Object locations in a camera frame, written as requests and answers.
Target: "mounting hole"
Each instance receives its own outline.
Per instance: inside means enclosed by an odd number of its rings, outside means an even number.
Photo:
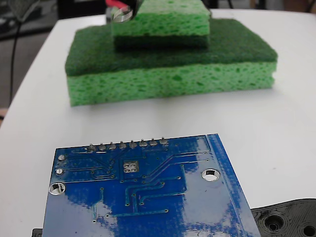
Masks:
[[[284,225],[284,221],[277,215],[271,215],[265,220],[265,225],[270,231],[277,231]]]
[[[306,236],[314,236],[316,234],[316,229],[313,226],[306,226],[303,230]]]
[[[216,181],[220,177],[220,173],[216,169],[206,169],[202,173],[202,178],[206,181]]]
[[[63,183],[54,183],[49,186],[49,193],[52,195],[61,195],[65,192],[66,186]]]

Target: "large green sponge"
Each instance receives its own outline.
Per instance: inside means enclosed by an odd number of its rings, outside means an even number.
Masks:
[[[212,19],[208,49],[116,53],[110,26],[76,33],[67,63],[72,106],[270,88],[277,54],[232,19]]]
[[[134,20],[112,24],[115,46],[207,47],[209,18],[200,0],[145,0]]]

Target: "stacked sponges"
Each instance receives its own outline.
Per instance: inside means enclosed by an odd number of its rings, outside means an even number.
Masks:
[[[66,73],[72,106],[269,88],[277,54],[201,1],[146,0],[136,18],[76,33]]]

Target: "small green sponge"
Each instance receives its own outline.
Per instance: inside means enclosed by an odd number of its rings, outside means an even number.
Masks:
[[[210,11],[198,0],[145,0],[134,20],[112,24],[117,49],[207,47]]]
[[[66,62],[71,105],[270,88],[276,52],[236,20],[210,25],[203,50],[117,53],[111,26],[78,31]]]

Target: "floor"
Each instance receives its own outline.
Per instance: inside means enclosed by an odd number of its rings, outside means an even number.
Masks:
[[[15,57],[14,94],[18,90],[24,76],[48,35],[49,33],[42,33],[19,38]],[[12,39],[0,41],[0,108],[7,108],[9,106],[12,47]]]

